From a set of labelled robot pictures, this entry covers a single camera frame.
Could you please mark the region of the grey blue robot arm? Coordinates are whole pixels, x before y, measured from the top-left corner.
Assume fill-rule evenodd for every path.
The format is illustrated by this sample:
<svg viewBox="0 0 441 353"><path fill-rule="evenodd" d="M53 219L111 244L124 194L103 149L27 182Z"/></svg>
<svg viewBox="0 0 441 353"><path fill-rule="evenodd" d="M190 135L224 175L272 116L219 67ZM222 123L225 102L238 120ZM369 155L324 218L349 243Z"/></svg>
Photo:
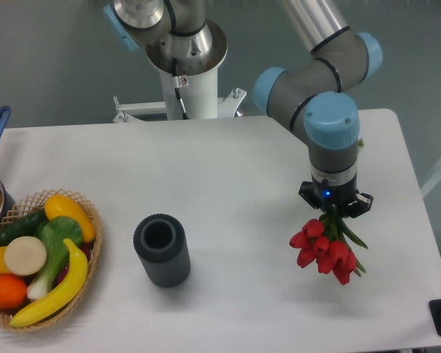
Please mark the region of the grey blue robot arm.
<svg viewBox="0 0 441 353"><path fill-rule="evenodd" d="M372 35L353 32L332 1L282 6L312 60L294 72L261 73L254 102L307 145L311 179L300 196L315 209L356 218L373 198L356 186L360 122L346 91L379 69L381 47ZM204 1L110 1L104 12L118 37L143 47L159 71L169 119L219 116L217 69L228 46Z"/></svg>

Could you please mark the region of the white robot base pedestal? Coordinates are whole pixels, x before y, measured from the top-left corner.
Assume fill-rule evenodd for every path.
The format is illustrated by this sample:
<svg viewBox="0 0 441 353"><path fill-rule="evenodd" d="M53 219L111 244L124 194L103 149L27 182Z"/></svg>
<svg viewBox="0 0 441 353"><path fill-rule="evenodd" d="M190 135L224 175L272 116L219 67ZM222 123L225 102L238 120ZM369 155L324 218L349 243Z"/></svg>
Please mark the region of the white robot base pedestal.
<svg viewBox="0 0 441 353"><path fill-rule="evenodd" d="M162 84L163 101L120 104L113 98L116 123L129 122L137 115L166 114L168 120L231 118L247 96L234 88L226 97L218 95L218 68L227 54L223 30L207 19L193 35L168 33L145 45L151 65Z"/></svg>

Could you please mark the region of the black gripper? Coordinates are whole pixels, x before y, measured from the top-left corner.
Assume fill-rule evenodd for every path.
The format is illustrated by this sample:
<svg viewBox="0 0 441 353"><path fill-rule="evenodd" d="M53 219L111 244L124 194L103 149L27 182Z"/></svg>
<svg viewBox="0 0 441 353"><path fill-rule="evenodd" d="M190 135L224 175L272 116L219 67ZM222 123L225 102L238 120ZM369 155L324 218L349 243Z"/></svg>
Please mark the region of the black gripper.
<svg viewBox="0 0 441 353"><path fill-rule="evenodd" d="M332 185L330 180L322 182L312 179L303 181L299 196L313 209L324 213L336 210L344 218L357 218L371 209L373 197L360 193L356 186L357 177L342 185Z"/></svg>

